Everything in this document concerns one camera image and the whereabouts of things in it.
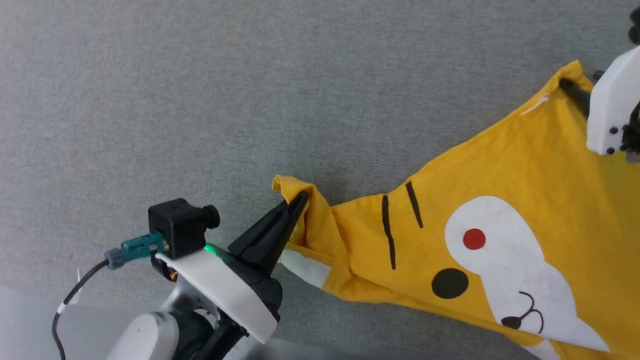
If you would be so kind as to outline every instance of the gray background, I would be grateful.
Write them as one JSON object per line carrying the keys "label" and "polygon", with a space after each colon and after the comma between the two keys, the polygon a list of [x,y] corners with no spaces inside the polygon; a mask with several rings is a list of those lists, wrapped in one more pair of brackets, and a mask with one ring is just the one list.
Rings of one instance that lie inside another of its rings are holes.
{"label": "gray background", "polygon": [[[332,204],[387,192],[495,123],[574,59],[630,48],[633,0],[4,0],[0,274],[61,299],[146,209],[215,204],[231,242],[277,173]],[[278,269],[276,336],[367,356],[511,359],[497,334],[347,304]],[[143,311],[170,284],[146,261],[87,304]]]}

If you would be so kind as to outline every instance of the cartoon mouth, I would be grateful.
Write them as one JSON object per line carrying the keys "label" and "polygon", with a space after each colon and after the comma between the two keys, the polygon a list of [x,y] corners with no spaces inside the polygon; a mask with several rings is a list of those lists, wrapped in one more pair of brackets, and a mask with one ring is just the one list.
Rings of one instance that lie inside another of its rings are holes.
{"label": "cartoon mouth", "polygon": [[531,307],[522,316],[507,316],[505,318],[502,318],[502,320],[500,320],[500,322],[504,326],[507,326],[507,327],[510,327],[512,329],[518,330],[520,328],[520,326],[522,325],[522,320],[524,318],[529,316],[529,314],[531,314],[531,313],[537,313],[538,315],[540,315],[540,331],[538,331],[538,334],[541,333],[542,329],[545,328],[545,318],[544,318],[544,316],[542,316],[541,312],[539,312],[538,310],[533,308],[533,305],[535,305],[535,300],[533,300],[533,296],[531,296],[530,294],[528,294],[528,293],[526,293],[524,291],[518,291],[518,293],[520,293],[522,295],[527,295],[531,299]]}

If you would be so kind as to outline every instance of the cartoon animal face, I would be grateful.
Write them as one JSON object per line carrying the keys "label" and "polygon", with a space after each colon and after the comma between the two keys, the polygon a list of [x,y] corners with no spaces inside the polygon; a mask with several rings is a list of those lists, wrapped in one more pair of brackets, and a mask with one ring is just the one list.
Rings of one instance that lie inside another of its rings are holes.
{"label": "cartoon animal face", "polygon": [[534,233],[507,202],[483,196],[463,204],[445,226],[445,243],[462,267],[480,275],[498,323],[608,351],[578,318],[568,282],[545,261]]}

